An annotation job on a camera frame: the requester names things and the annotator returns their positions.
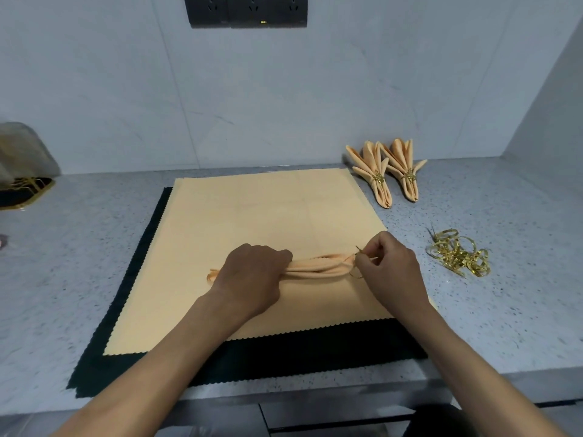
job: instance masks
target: hand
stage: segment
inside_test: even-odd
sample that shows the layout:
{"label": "hand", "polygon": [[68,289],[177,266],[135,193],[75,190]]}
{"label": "hand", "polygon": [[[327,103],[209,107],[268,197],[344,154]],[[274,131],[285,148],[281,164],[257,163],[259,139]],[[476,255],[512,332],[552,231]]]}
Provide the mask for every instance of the hand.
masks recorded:
{"label": "hand", "polygon": [[291,260],[289,250],[244,243],[229,253],[207,294],[251,319],[278,301],[279,279]]}
{"label": "hand", "polygon": [[415,253],[388,231],[381,231],[356,255],[356,266],[377,300],[397,319],[430,307]]}

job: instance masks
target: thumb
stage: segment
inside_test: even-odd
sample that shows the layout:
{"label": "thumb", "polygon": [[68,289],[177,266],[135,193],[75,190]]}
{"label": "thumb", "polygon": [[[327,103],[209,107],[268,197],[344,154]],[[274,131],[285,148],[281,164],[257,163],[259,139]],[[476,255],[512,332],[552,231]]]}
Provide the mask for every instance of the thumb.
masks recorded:
{"label": "thumb", "polygon": [[354,258],[354,265],[360,270],[363,276],[371,273],[377,266],[372,263],[370,258],[364,253],[356,253]]}

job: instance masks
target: person's right arm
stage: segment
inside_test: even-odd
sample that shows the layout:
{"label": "person's right arm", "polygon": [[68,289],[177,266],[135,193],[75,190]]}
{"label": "person's right arm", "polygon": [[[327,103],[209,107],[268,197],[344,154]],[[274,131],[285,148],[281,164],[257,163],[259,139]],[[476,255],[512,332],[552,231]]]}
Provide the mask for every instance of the person's right arm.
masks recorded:
{"label": "person's right arm", "polygon": [[383,231],[356,256],[356,266],[376,298],[425,349],[481,434],[566,436],[449,328],[429,303],[412,250]]}

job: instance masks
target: person's left hand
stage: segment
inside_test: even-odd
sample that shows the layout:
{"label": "person's left hand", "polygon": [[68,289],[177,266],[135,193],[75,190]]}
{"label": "person's left hand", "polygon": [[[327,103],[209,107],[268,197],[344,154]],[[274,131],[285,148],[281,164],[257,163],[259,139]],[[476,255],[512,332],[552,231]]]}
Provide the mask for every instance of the person's left hand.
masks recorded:
{"label": "person's left hand", "polygon": [[208,295],[232,303],[251,319],[278,301],[279,279],[291,261],[289,250],[244,243],[227,256]]}

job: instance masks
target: forearm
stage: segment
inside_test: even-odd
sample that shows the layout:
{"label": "forearm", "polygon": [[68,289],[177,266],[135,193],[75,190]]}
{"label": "forearm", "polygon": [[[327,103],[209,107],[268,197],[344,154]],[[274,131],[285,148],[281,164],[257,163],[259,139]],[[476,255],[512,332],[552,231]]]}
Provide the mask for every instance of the forearm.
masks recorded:
{"label": "forearm", "polygon": [[228,303],[201,297],[152,351],[55,435],[154,435],[206,359],[243,322]]}
{"label": "forearm", "polygon": [[455,334],[432,308],[403,320],[463,410],[485,436],[564,436],[522,393]]}

